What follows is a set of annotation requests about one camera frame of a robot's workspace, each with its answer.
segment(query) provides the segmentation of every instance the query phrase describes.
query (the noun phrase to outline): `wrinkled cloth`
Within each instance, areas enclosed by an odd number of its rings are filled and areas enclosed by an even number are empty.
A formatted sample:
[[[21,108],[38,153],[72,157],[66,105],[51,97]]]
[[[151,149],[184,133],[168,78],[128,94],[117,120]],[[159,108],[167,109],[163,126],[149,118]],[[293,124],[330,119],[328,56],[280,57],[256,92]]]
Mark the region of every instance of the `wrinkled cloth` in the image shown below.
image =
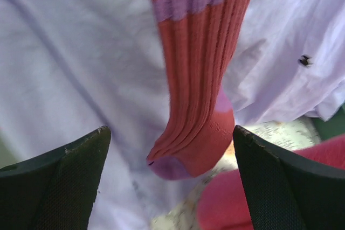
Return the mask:
[[[251,1],[223,81],[239,124],[336,112],[344,4]],[[166,182],[146,166],[169,117],[150,0],[0,0],[0,54],[0,128],[19,160],[111,127],[90,230],[150,229],[200,180]],[[298,64],[302,54],[310,68]]]

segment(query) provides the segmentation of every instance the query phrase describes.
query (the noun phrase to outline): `green fabric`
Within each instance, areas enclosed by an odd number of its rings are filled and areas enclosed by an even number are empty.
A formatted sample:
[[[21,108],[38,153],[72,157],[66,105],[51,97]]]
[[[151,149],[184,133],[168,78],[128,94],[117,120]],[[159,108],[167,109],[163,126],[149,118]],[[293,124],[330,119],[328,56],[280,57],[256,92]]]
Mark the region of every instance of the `green fabric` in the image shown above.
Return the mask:
[[[110,139],[102,127],[0,169],[0,229],[87,230]]]
[[[345,134],[345,104],[329,121],[312,118],[312,122],[323,141]]]
[[[18,161],[15,159],[14,155],[12,155],[12,153],[6,148],[0,134],[0,168],[17,162]]]

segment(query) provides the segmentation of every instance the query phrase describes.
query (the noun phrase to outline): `purple toe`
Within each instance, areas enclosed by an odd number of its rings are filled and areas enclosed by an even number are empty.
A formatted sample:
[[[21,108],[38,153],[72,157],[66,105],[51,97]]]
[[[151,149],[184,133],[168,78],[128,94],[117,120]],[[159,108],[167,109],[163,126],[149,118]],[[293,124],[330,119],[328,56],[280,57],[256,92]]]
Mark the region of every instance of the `purple toe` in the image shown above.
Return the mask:
[[[173,156],[164,156],[154,161],[147,161],[150,169],[165,180],[182,180],[191,178],[184,165]]]

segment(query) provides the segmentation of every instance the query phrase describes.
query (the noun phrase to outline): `sock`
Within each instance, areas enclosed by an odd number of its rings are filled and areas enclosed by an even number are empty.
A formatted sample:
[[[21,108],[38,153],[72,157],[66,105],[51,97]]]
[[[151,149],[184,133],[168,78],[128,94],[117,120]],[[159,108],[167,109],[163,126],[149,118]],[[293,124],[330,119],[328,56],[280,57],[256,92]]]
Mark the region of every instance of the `sock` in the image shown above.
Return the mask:
[[[310,160],[345,169],[345,134],[297,154]],[[204,189],[197,208],[202,230],[253,230],[238,170],[220,173]]]
[[[232,140],[221,81],[250,0],[153,0],[170,91],[170,118],[147,157],[161,178],[197,177]]]

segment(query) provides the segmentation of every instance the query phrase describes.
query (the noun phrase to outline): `pink fabric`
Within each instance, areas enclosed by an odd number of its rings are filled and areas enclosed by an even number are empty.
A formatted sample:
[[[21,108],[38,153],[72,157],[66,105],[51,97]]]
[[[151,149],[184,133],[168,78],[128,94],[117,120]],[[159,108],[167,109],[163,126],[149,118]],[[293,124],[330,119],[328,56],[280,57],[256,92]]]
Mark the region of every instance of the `pink fabric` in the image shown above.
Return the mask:
[[[345,134],[296,153],[345,169]],[[202,230],[253,230],[238,170],[220,173],[211,181],[201,195],[197,217]]]

